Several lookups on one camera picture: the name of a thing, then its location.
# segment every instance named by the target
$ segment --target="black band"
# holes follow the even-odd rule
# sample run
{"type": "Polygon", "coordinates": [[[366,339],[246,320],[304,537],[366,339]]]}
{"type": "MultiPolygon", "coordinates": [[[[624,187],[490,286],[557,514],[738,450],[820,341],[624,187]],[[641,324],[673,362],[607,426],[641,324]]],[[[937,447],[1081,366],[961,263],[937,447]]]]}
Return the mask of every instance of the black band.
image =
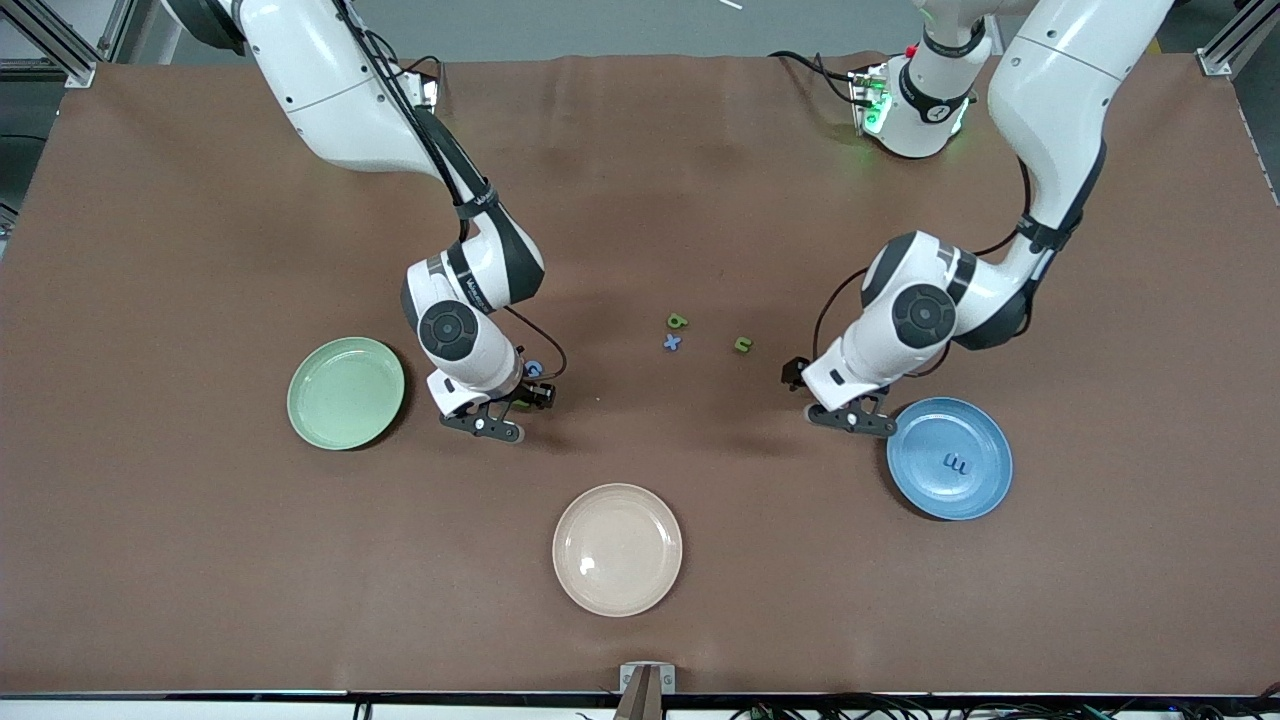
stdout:
{"type": "Polygon", "coordinates": [[[956,305],[960,304],[960,299],[969,290],[969,281],[973,279],[974,270],[978,269],[978,258],[973,252],[965,250],[960,251],[960,261],[956,265],[956,274],[952,275],[951,283],[947,286],[947,295],[951,296],[951,301],[956,305]]]}
{"type": "MultiPolygon", "coordinates": [[[[462,182],[471,192],[480,199],[489,195],[489,181],[480,176],[471,159],[467,158],[466,151],[462,150],[462,146],[453,137],[453,133],[444,127],[444,123],[426,108],[415,108],[413,117],[428,136],[422,138],[424,142],[433,142],[440,149],[440,152],[462,177],[462,182]]],[[[493,196],[492,205],[484,200],[481,202],[488,205],[486,209],[492,209],[489,219],[493,220],[493,227],[498,232],[498,242],[502,246],[503,263],[507,269],[509,301],[515,304],[521,300],[529,300],[538,292],[538,287],[543,283],[543,275],[545,274],[543,266],[525,243],[520,231],[516,228],[516,223],[498,204],[497,195],[493,196]]]]}
{"type": "Polygon", "coordinates": [[[1076,220],[1066,229],[1056,229],[1038,223],[1029,215],[1023,215],[1018,218],[1018,233],[1032,241],[1032,252],[1043,252],[1044,250],[1057,252],[1062,250],[1066,241],[1071,240],[1071,233],[1079,224],[1076,220]]]}
{"type": "Polygon", "coordinates": [[[218,0],[170,0],[169,9],[196,40],[210,47],[244,54],[244,36],[218,0]]]}
{"type": "Polygon", "coordinates": [[[489,178],[484,178],[484,190],[462,205],[454,205],[453,210],[460,220],[470,220],[476,215],[483,215],[498,205],[498,191],[489,184],[489,178]]]}
{"type": "Polygon", "coordinates": [[[969,53],[978,49],[978,44],[982,42],[983,37],[987,37],[987,23],[983,18],[978,18],[978,22],[973,23],[973,28],[969,31],[969,42],[965,42],[960,47],[951,47],[950,45],[942,45],[941,42],[929,37],[928,32],[924,32],[924,46],[933,51],[934,55],[942,55],[943,58],[964,58],[969,53]]]}
{"type": "Polygon", "coordinates": [[[969,97],[969,91],[966,90],[964,95],[959,95],[950,100],[941,100],[933,97],[932,95],[925,95],[915,83],[911,82],[911,61],[908,60],[902,65],[902,72],[897,76],[897,85],[902,88],[902,99],[906,100],[908,105],[915,108],[920,113],[920,122],[931,126],[947,122],[956,110],[964,105],[966,97],[969,97]]]}
{"type": "Polygon", "coordinates": [[[462,292],[467,295],[467,302],[485,315],[493,313],[493,305],[489,304],[489,299],[480,291],[480,283],[471,274],[471,264],[467,263],[467,255],[462,251],[462,243],[454,242],[451,245],[445,250],[445,256],[449,259],[449,268],[453,269],[453,277],[458,278],[462,292]]]}

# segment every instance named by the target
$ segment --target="green light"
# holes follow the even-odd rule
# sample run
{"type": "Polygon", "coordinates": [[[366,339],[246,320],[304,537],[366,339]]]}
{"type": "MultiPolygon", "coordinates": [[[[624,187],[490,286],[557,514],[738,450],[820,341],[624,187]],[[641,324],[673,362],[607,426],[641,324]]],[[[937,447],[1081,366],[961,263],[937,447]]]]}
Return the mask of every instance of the green light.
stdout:
{"type": "Polygon", "coordinates": [[[876,135],[884,127],[884,118],[888,117],[888,109],[893,106],[893,96],[888,92],[882,92],[879,100],[867,110],[867,132],[876,135]]]}
{"type": "Polygon", "coordinates": [[[954,126],[951,126],[951,135],[960,132],[960,122],[964,120],[964,111],[968,109],[969,109],[969,99],[965,97],[965,101],[960,105],[960,109],[956,110],[956,122],[954,126]]]}

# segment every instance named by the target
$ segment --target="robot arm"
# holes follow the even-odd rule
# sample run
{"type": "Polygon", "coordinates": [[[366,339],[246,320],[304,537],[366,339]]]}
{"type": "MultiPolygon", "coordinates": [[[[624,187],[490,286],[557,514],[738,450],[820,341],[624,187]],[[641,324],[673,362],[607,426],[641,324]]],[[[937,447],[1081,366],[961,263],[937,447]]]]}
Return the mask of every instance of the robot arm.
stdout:
{"type": "Polygon", "coordinates": [[[868,69],[855,94],[859,128],[904,158],[927,158],[960,131],[969,91],[991,58],[983,17],[1019,14],[1037,0],[911,0],[924,17],[924,33],[909,55],[868,69]]]}
{"type": "Polygon", "coordinates": [[[408,268],[401,305],[436,366],[428,387],[442,421],[520,439],[513,423],[498,418],[472,425],[466,411],[517,391],[532,405],[550,404],[549,386],[521,382],[520,354],[489,318],[532,297],[543,281],[543,258],[448,128],[424,106],[429,91],[422,77],[392,65],[344,0],[165,3],[198,40],[237,50],[247,45],[298,136],[321,159],[360,172],[422,173],[449,188],[461,237],[408,268]],[[471,224],[477,233],[467,238],[471,224]]]}
{"type": "Polygon", "coordinates": [[[1170,4],[1041,1],[988,92],[992,119],[1034,187],[1007,255],[991,264],[924,232],[890,241],[863,282],[863,315],[800,373],[827,414],[915,370],[951,340],[980,350],[1018,333],[1102,170],[1111,97],[1170,4]]]}

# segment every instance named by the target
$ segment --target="brown table cover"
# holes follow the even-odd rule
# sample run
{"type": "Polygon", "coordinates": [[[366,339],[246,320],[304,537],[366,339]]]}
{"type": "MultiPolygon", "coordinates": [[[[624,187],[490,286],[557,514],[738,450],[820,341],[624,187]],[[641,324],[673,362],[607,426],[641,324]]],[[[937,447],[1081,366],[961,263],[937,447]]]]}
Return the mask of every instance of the brown table cover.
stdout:
{"type": "Polygon", "coordinates": [[[453,65],[443,102],[547,256],[522,309],[571,354],[517,447],[442,428],[421,387],[397,297],[456,231],[435,181],[314,158],[253,68],[108,65],[68,94],[0,272],[0,689],[594,691],[636,659],[695,692],[1280,676],[1280,237],[1229,82],[1146,58],[1032,332],[895,387],[1009,436],[1007,500],[954,524],[777,378],[886,240],[1010,229],[983,104],[906,161],[780,60],[453,65]],[[284,392],[351,334],[413,391],[380,443],[324,452],[284,392]],[[611,482],[685,537],[671,594],[625,620],[550,566],[561,511],[611,482]]]}

